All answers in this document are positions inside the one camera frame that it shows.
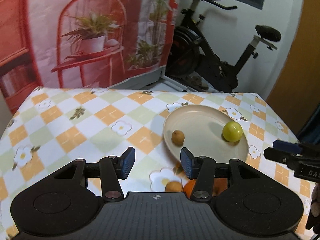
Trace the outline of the gloved right hand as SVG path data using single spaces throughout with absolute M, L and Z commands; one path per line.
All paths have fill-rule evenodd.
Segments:
M 319 183 L 316 183 L 313 192 L 311 194 L 311 205 L 310 205 L 310 211 L 307 219 L 307 223 L 305 228 L 307 230 L 312 229 L 314 236 L 311 239 L 319 239 L 320 234 L 320 221 L 319 221 L 319 214 L 320 214 L 320 189 L 319 189 Z

